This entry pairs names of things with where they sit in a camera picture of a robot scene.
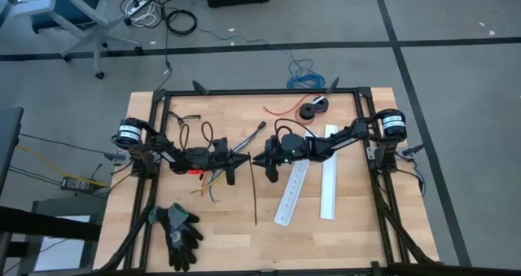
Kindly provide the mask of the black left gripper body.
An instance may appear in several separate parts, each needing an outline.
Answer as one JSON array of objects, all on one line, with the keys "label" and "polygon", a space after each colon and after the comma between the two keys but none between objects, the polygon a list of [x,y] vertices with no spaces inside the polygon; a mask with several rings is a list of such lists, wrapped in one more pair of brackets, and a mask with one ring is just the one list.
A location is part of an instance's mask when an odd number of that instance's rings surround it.
[{"label": "black left gripper body", "polygon": [[212,145],[214,146],[212,151],[208,147],[203,148],[203,170],[223,170],[227,184],[234,186],[236,182],[235,170],[239,166],[239,157],[229,149],[226,138],[214,140]]}]

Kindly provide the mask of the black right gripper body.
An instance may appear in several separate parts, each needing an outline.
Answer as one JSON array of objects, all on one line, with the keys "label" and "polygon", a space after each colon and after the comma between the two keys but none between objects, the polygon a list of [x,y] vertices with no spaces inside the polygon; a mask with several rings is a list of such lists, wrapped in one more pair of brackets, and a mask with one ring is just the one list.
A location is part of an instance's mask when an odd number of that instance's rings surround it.
[{"label": "black right gripper body", "polygon": [[305,137],[298,134],[285,134],[281,138],[272,135],[265,144],[265,175],[272,182],[278,181],[277,167],[304,160],[309,153]]}]

